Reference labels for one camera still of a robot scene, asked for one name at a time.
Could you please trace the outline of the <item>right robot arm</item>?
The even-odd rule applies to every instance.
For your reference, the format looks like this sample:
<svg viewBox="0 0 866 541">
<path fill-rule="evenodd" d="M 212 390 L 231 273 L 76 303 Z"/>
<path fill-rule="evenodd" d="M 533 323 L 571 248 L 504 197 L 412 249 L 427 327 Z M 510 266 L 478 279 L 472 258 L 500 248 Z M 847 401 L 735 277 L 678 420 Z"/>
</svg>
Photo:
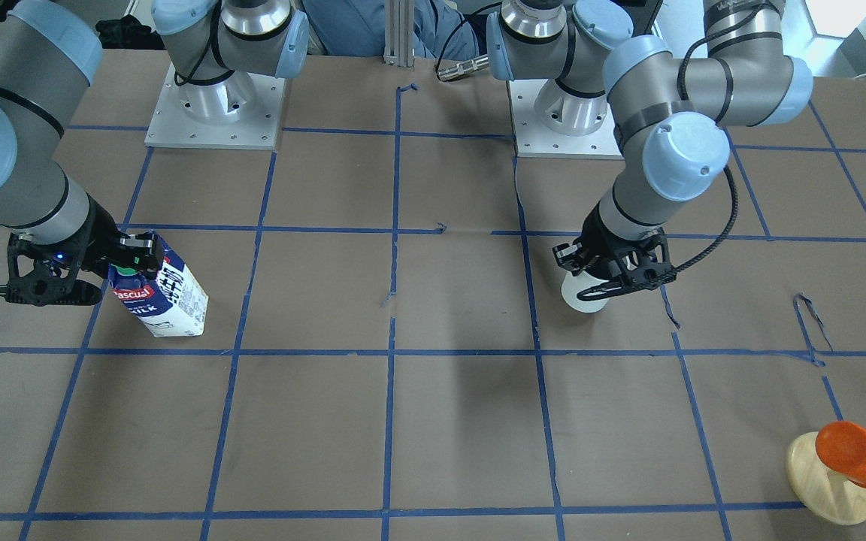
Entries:
<svg viewBox="0 0 866 541">
<path fill-rule="evenodd" d="M 155 147 L 272 148 L 284 82 L 304 65 L 310 26 L 292 1 L 155 1 L 171 56 L 147 143 Z M 165 266 L 156 233 L 128 235 L 53 155 L 102 58 L 92 28 L 51 1 L 20 1 L 0 22 L 0 226 L 10 231 L 10 304 L 90 306 L 82 271 Z"/>
</svg>

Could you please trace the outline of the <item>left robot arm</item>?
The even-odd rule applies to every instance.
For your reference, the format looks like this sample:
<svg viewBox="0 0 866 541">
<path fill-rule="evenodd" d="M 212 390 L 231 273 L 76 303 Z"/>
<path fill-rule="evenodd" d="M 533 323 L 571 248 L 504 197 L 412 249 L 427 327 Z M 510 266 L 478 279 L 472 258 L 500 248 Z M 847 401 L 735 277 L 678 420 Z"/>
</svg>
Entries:
<svg viewBox="0 0 866 541">
<path fill-rule="evenodd" d="M 580 236 L 553 250 L 574 310 L 674 280 L 663 226 L 728 170 L 725 127 L 785 123 L 807 106 L 813 73 L 783 51 L 784 10 L 783 1 L 707 1 L 707 55 L 682 59 L 657 35 L 633 34 L 611 1 L 505 1 L 488 17 L 492 76 L 602 98 L 615 123 L 625 167 Z"/>
</svg>

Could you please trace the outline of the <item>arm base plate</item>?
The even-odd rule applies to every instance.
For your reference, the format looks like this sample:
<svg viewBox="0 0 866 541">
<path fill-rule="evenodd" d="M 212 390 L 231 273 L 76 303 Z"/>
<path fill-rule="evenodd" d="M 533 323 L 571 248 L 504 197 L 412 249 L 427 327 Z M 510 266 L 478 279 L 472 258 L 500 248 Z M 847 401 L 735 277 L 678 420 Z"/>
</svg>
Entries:
<svg viewBox="0 0 866 541">
<path fill-rule="evenodd" d="M 511 81 L 508 89 L 519 157 L 622 160 L 603 95 L 577 97 L 553 80 Z"/>
<path fill-rule="evenodd" d="M 216 85 L 176 86 L 171 66 L 144 143 L 178 150 L 275 150 L 286 83 L 236 71 Z"/>
</svg>

